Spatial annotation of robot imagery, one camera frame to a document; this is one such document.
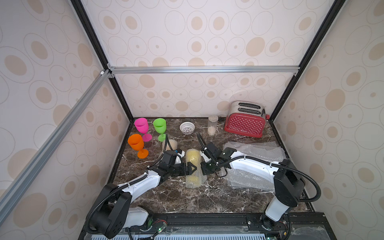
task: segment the ventilation grille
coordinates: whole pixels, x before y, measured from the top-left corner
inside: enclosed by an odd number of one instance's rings
[[[150,237],[150,235],[135,235],[134,240]],[[102,235],[93,235],[92,240],[108,240]],[[112,240],[129,240],[128,235],[117,235]],[[244,234],[173,234],[171,236],[157,235],[154,240],[266,240],[262,233]]]

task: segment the wallpaper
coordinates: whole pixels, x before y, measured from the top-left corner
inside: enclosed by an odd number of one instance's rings
[[[134,117],[226,117],[234,101],[271,114],[293,73],[117,74]]]
[[[0,228],[0,240],[77,240],[128,119],[108,80]]]
[[[383,76],[384,0],[350,1],[275,120],[339,240],[384,236]]]
[[[112,66],[298,65],[333,0],[83,0]]]
[[[0,197],[100,70],[65,0],[0,2]]]

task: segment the yellow sponge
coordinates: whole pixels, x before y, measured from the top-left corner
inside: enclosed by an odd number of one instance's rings
[[[203,182],[207,180],[207,176],[204,176],[201,172],[201,155],[200,151],[196,149],[189,149],[185,153],[185,161],[191,162],[197,167],[197,170],[192,174],[185,177],[185,187],[186,188],[196,188],[200,187]]]

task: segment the green wine glass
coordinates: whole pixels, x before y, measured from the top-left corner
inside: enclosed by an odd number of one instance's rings
[[[160,133],[158,140],[163,142],[166,139],[166,135],[164,134],[167,130],[167,122],[164,118],[157,118],[153,121],[153,126],[157,133]]]

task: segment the glass jar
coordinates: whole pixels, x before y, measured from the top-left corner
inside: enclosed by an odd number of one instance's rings
[[[217,130],[218,116],[209,116],[208,118],[208,135],[213,136]]]

